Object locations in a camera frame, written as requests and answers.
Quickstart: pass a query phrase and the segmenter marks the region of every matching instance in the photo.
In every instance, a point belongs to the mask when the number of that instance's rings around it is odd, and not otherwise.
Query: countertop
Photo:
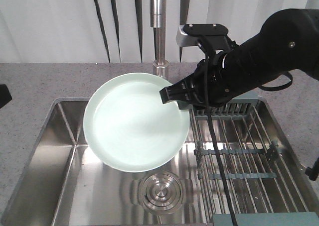
[[[172,83],[191,74],[196,63],[171,63]],[[90,97],[109,79],[131,72],[152,73],[152,63],[0,64],[0,83],[13,100],[0,109],[0,217],[22,174],[55,99]],[[292,71],[294,83],[263,96],[300,162],[312,166],[319,156],[319,82]],[[319,181],[312,182],[319,196]]]

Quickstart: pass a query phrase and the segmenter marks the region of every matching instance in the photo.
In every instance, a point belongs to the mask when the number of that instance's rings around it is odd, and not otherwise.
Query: screw
[[[293,42],[293,41],[289,42],[289,44],[288,44],[289,48],[293,48],[294,46],[295,46],[295,42]]]

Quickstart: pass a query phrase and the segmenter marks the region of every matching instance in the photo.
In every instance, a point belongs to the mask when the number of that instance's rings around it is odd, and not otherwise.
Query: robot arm
[[[222,106],[282,74],[292,81],[288,71],[293,69],[319,80],[319,10],[281,10],[240,46],[227,33],[220,24],[186,24],[180,26],[176,38],[179,46],[199,46],[208,56],[210,106]],[[178,100],[205,107],[204,66],[205,60],[201,60],[194,73],[162,89],[163,103]]]

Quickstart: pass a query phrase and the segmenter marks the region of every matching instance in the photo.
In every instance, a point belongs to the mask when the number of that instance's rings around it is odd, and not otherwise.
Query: white plate
[[[91,97],[84,112],[84,135],[105,164],[126,172],[155,169],[181,149],[189,112],[163,104],[159,91],[171,83],[146,73],[111,79]]]

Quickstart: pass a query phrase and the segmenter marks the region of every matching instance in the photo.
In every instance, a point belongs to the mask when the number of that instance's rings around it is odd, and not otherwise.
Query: sink drain
[[[143,208],[155,215],[172,214],[181,206],[182,184],[170,172],[154,174],[142,181],[139,197]]]

